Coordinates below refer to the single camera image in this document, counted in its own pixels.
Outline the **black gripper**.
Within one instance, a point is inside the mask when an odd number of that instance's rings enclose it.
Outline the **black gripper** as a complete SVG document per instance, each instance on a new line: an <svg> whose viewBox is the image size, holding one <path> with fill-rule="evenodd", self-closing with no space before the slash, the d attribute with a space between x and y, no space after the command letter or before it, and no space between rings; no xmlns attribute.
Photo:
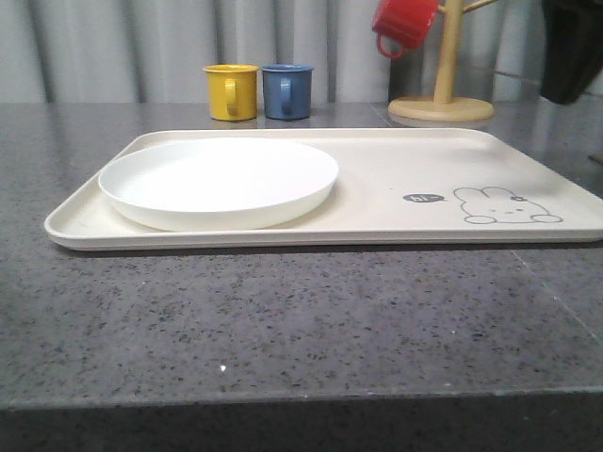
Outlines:
<svg viewBox="0 0 603 452"><path fill-rule="evenodd" d="M545 59L541 95L570 105L602 71L602 3L544 0Z"/></svg>

